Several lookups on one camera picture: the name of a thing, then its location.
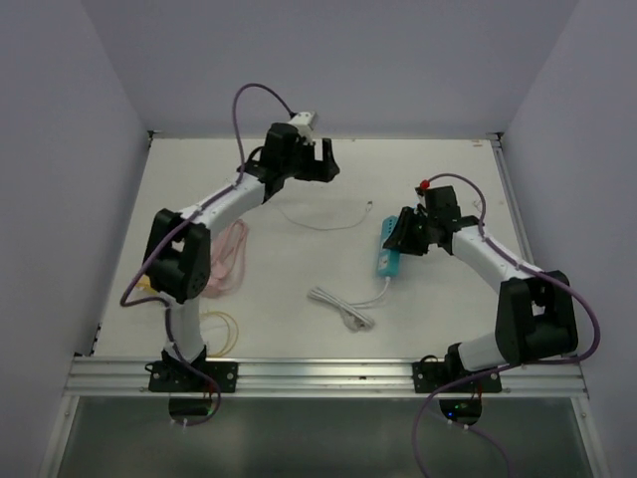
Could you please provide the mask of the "pink power strip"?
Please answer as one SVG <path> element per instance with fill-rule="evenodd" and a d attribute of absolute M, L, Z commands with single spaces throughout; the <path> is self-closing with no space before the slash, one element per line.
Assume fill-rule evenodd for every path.
<path fill-rule="evenodd" d="M 152 286 L 150 285 L 150 281 L 147 277 L 142 277 L 140 278 L 136 285 L 135 285 L 136 289 L 140 289 L 140 290 L 144 290 L 147 292 L 153 292 L 154 289 L 152 288 Z"/>

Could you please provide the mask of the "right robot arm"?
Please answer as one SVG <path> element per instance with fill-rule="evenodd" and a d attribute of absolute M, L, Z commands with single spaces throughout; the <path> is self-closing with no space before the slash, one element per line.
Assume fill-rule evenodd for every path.
<path fill-rule="evenodd" d="M 578 346 L 567 278 L 520 260 L 487 233 L 484 220 L 464 216 L 451 186 L 415 188 L 419 204 L 404 207 L 383 247 L 423 256 L 436 246 L 462 261 L 498 294 L 495 329 L 453 344 L 444 358 L 449 387 L 466 390 L 479 371 L 567 355 Z"/>

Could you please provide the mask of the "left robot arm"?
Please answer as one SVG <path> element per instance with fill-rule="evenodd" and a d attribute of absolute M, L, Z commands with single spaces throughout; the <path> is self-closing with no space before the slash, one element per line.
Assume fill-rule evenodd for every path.
<path fill-rule="evenodd" d="M 180 211 L 156 213 L 143 261 L 152 289 L 168 302 L 170 319 L 165 353 L 176 359 L 171 377 L 184 390 L 200 388 L 207 377 L 198 360 L 205 345 L 199 326 L 199 297 L 211 275 L 212 241 L 246 212 L 277 194 L 288 179 L 330 182 L 339 174 L 331 140 L 321 141 L 322 158 L 315 158 L 314 128 L 318 115 L 301 112 L 273 123 L 258 151 L 229 184 Z"/>

